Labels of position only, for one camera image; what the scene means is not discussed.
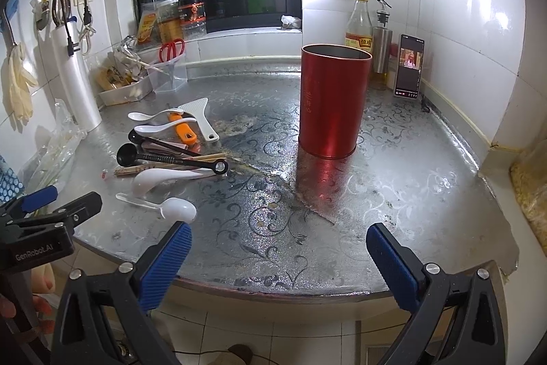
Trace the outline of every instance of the white plastic spoon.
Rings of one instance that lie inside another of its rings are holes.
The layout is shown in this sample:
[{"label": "white plastic spoon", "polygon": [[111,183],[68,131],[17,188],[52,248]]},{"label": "white plastic spoon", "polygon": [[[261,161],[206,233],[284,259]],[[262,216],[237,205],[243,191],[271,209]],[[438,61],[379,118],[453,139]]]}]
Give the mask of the white plastic spoon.
[{"label": "white plastic spoon", "polygon": [[174,171],[172,169],[147,169],[140,172],[133,183],[131,191],[136,197],[142,197],[150,189],[169,180],[192,180],[195,178],[212,177],[215,175],[211,169],[194,169],[193,171]]},{"label": "white plastic spoon", "polygon": [[174,222],[191,223],[198,212],[192,203],[182,198],[168,198],[160,205],[144,201],[144,199],[129,197],[127,194],[122,193],[116,194],[116,198],[125,203],[160,211],[161,216],[171,224]]},{"label": "white plastic spoon", "polygon": [[139,135],[150,136],[150,135],[154,135],[155,133],[163,132],[164,130],[167,130],[183,122],[196,122],[196,119],[182,118],[177,121],[168,122],[167,124],[163,124],[162,126],[136,126],[135,132],[137,132]]},{"label": "white plastic spoon", "polygon": [[207,106],[208,98],[200,98],[199,100],[192,101],[180,105],[178,108],[183,110],[188,115],[192,115],[198,121],[198,127],[205,141],[215,142],[220,139],[218,133],[214,131],[209,121],[205,117],[205,108]]},{"label": "white plastic spoon", "polygon": [[160,116],[162,113],[167,113],[167,112],[178,113],[178,114],[184,113],[182,109],[174,108],[174,109],[165,109],[159,113],[156,113],[155,115],[147,115],[146,113],[140,113],[140,112],[131,112],[131,113],[128,113],[128,118],[133,121],[144,122],[144,121],[150,121],[154,119],[155,117]]}]

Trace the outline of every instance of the red scissors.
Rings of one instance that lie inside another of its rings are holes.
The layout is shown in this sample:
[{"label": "red scissors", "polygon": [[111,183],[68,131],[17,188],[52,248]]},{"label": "red scissors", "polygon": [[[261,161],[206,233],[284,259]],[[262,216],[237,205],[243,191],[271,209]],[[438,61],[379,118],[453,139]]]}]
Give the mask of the red scissors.
[{"label": "red scissors", "polygon": [[[181,51],[177,53],[177,44],[180,44],[181,46]],[[176,58],[177,56],[180,56],[184,53],[184,46],[185,46],[185,43],[182,39],[180,38],[177,38],[171,42],[168,42],[166,44],[163,44],[160,48],[160,52],[159,52],[159,57],[160,57],[160,62],[167,62],[167,61],[170,61],[172,60],[173,58]],[[168,54],[167,54],[167,58],[164,60],[163,59],[163,50],[167,49],[168,51]]]}]

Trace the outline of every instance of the black measuring spoon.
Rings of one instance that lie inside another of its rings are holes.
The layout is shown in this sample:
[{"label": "black measuring spoon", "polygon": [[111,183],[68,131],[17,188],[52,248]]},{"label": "black measuring spoon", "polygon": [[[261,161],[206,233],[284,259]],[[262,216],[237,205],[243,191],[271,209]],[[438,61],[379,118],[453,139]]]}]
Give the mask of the black measuring spoon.
[{"label": "black measuring spoon", "polygon": [[211,169],[215,174],[222,175],[228,172],[228,161],[218,158],[215,161],[196,161],[175,158],[168,155],[154,155],[140,153],[134,144],[126,143],[118,149],[116,154],[118,164],[123,167],[133,166],[137,160],[156,161],[159,163],[178,164],[180,166],[194,166]]},{"label": "black measuring spoon", "polygon": [[178,147],[178,146],[174,146],[172,144],[166,143],[165,141],[162,141],[161,139],[150,138],[149,136],[139,135],[137,132],[135,132],[135,129],[132,129],[129,132],[128,140],[137,145],[141,145],[145,141],[148,141],[149,143],[154,143],[154,144],[157,144],[158,146],[163,146],[166,149],[171,149],[174,152],[179,152],[180,154],[185,154],[189,156],[201,155],[201,154],[198,154],[197,152],[192,152],[191,150],[183,149],[182,147]]}]

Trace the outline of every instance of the red canister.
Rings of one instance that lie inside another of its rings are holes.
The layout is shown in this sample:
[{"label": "red canister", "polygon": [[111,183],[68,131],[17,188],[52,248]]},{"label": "red canister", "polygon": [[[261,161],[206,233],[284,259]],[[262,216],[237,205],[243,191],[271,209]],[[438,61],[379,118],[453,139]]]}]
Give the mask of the red canister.
[{"label": "red canister", "polygon": [[300,146],[322,158],[353,153],[366,99],[372,55],[341,45],[302,49]]}]

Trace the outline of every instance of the phone screen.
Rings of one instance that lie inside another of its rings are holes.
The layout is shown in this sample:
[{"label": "phone screen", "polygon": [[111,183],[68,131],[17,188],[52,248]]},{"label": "phone screen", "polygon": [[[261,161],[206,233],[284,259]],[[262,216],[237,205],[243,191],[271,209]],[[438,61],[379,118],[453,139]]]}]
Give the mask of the phone screen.
[{"label": "phone screen", "polygon": [[401,35],[399,70],[393,94],[404,98],[418,97],[422,75],[424,41],[413,36]]}]

